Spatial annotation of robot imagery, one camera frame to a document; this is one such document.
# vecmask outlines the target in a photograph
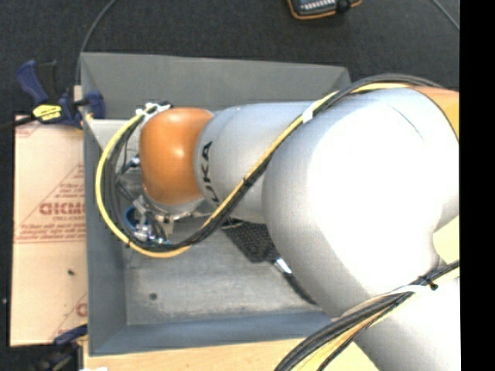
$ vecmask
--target clamp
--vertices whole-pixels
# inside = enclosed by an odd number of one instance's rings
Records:
[[[89,106],[94,118],[104,118],[105,105],[97,90],[86,94],[82,100],[72,100],[67,92],[57,96],[54,72],[56,62],[37,64],[29,60],[17,70],[17,81],[21,88],[31,95],[34,103],[32,119],[42,124],[63,124],[81,129],[80,108]]]

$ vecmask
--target black floor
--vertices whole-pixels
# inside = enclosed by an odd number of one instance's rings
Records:
[[[58,62],[57,90],[74,85],[84,37],[110,0],[0,0],[0,124],[28,112],[15,72]],[[436,0],[459,23],[460,0]],[[364,0],[343,16],[298,21],[284,0],[118,0],[92,51],[229,57],[345,66],[352,80],[380,73],[459,89],[459,30],[432,0]],[[12,132],[0,134],[0,370],[23,370],[50,348],[8,348],[12,264]]]

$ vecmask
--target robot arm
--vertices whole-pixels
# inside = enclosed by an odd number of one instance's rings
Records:
[[[168,220],[204,199],[215,212],[188,240],[145,251],[175,255],[227,216],[264,223],[330,317],[434,271],[432,235],[459,213],[459,95],[386,79],[317,102],[153,116],[139,151],[146,204]],[[459,319],[454,280],[357,343],[382,371],[460,369]]]

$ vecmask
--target gray bin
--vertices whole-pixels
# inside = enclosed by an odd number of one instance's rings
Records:
[[[327,324],[321,309],[302,299],[271,263],[249,261],[222,230],[171,259],[126,248],[97,209],[94,173],[110,136],[147,101],[214,111],[315,100],[348,85],[347,70],[126,54],[81,58],[83,93],[98,89],[108,108],[107,119],[84,123],[90,355],[303,338]],[[176,224],[175,235],[186,236],[197,224]]]

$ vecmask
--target yellow cable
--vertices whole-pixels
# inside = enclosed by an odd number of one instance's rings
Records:
[[[457,267],[453,269],[452,271],[442,275],[441,277],[438,277],[435,279],[433,282],[435,284],[442,283],[445,281],[449,281],[452,279],[455,279],[460,275],[460,267]],[[371,298],[368,301],[365,301],[362,304],[359,304],[357,307],[350,309],[349,311],[346,311],[344,315],[349,315],[352,314],[354,311],[359,311],[360,309],[364,308],[366,305],[370,305],[371,303],[386,297],[389,294],[383,294],[378,297]],[[415,296],[411,296],[408,298],[407,301],[410,301],[412,298]],[[338,335],[331,341],[327,342],[325,345],[322,347],[318,348],[314,352],[310,353],[302,359],[300,362],[298,362],[293,368],[292,371],[314,371],[315,369],[318,369],[319,366],[328,358],[330,357],[345,341],[347,341],[349,338],[351,338],[356,332],[358,332],[361,328],[366,326],[368,323],[371,322],[370,327],[377,324],[378,322],[382,322],[386,318],[390,317],[397,309],[401,307],[399,305],[398,307],[392,309],[391,311],[387,311],[387,309],[383,309],[381,311],[378,311],[372,316],[369,316],[368,318],[364,319],[363,321],[359,322],[358,324],[352,326],[342,334]]]
[[[404,83],[376,83],[376,84],[368,84],[365,86],[362,86],[360,88],[357,88],[352,92],[352,94],[355,94],[356,92],[362,92],[365,90],[376,90],[376,89],[384,89],[384,88],[396,88],[396,87],[407,87],[407,84]],[[334,94],[336,94],[337,91],[332,92],[331,94],[326,95],[325,97],[313,102],[309,107],[308,110],[311,108],[313,111],[316,110],[318,107],[320,107],[324,102],[326,102],[328,99],[330,99]],[[114,147],[115,143],[118,141],[118,139],[125,133],[125,131],[131,127],[138,119],[140,118],[140,115],[136,115],[132,119],[130,119],[127,123],[125,123],[111,138],[111,140],[107,143],[107,146],[103,150],[103,153],[100,157],[100,161],[98,163],[97,167],[97,173],[96,173],[96,185],[95,185],[95,192],[96,192],[96,197],[97,197],[97,205],[98,209],[100,210],[100,213],[105,221],[105,223],[108,225],[108,227],[111,229],[111,231],[120,239],[122,240],[126,245],[130,246],[132,249],[137,250],[139,253],[150,256],[150,257],[159,257],[159,258],[169,258],[169,257],[174,257],[176,255],[179,255],[186,250],[190,248],[190,246],[187,247],[182,247],[177,250],[171,250],[168,252],[161,252],[161,253],[156,253],[156,252],[151,252],[142,249],[141,247],[137,246],[136,244],[132,243],[127,235],[125,235],[123,232],[121,232],[118,227],[114,224],[114,222],[111,220],[110,216],[107,213],[107,210],[104,207],[103,200],[101,198],[101,175],[103,172],[103,167],[106,159],[108,158],[108,155],[110,154],[111,149]],[[201,228],[204,228],[207,226],[212,219],[217,217],[227,206],[227,204],[232,200],[232,198],[237,194],[237,192],[242,188],[244,185],[244,181],[249,178],[249,176],[261,165],[265,162],[265,160],[269,157],[269,155],[302,123],[303,121],[303,116],[300,115],[297,117],[281,134],[280,136],[277,137],[277,139],[270,145],[270,147],[267,148],[265,153],[257,160],[257,162],[253,165],[251,170],[249,171],[248,174],[246,174],[241,181],[235,186],[234,190],[230,192],[230,194],[227,196],[227,198],[213,211],[213,213],[210,215],[210,217],[205,221],[205,223],[201,226]]]
[[[357,92],[363,92],[366,90],[376,90],[376,89],[386,89],[386,88],[399,88],[399,87],[409,87],[409,85],[405,83],[372,83],[368,85],[364,85],[362,87],[357,88],[352,91],[352,94]],[[323,103],[329,100],[337,91],[332,92],[331,94],[326,95],[325,97],[313,102],[307,110],[310,108],[314,111],[318,107],[320,107]],[[234,197],[235,194],[239,191],[239,189],[244,185],[244,181],[249,178],[249,176],[256,170],[258,167],[265,162],[266,158],[302,123],[303,116],[299,115],[281,134],[278,136],[273,143],[267,148],[265,153],[256,161],[248,174],[246,174],[241,181],[235,186],[234,190],[228,195],[228,197],[217,207],[217,209],[211,214],[210,218],[203,224],[206,226],[212,219],[214,219],[218,214],[224,210],[225,206],[230,202],[230,200]]]
[[[349,338],[352,338],[354,334],[356,334],[361,328],[363,328],[368,323],[375,323],[376,320],[385,312],[385,310],[380,311],[368,318],[365,318],[363,321],[349,328],[342,334],[338,335],[331,341],[327,342],[321,348],[318,348],[316,351],[310,353],[307,357],[305,357],[301,362],[295,365],[292,368],[293,371],[314,371],[318,369],[318,367],[329,357],[331,356],[345,341]]]
[[[142,249],[135,243],[131,242],[131,240],[118,229],[118,227],[115,225],[115,223],[112,221],[111,217],[108,215],[108,212],[104,206],[104,202],[102,199],[101,195],[101,176],[103,175],[103,168],[104,164],[108,159],[108,156],[110,154],[110,151],[112,148],[115,146],[115,143],[117,143],[118,139],[122,137],[122,135],[127,131],[128,128],[130,128],[137,120],[141,118],[141,115],[136,115],[135,117],[131,118],[129,121],[127,121],[122,127],[115,132],[115,134],[112,136],[110,141],[107,143],[105,146],[103,152],[101,153],[100,161],[98,162],[97,170],[96,170],[96,175],[95,175],[95,185],[94,185],[94,191],[95,191],[95,196],[96,196],[96,202],[98,209],[100,210],[101,216],[103,217],[103,220],[107,224],[108,228],[111,229],[111,231],[117,236],[119,240],[124,242],[126,245],[130,246],[130,248],[138,251],[141,254],[144,254],[145,256],[150,256],[150,257],[157,257],[157,258],[169,258],[169,257],[174,257],[178,254],[183,253],[184,251],[188,250],[190,246],[187,247],[181,247],[180,249],[176,250],[171,250],[169,252],[161,252],[161,253],[156,253],[152,251],[148,251],[145,249]]]

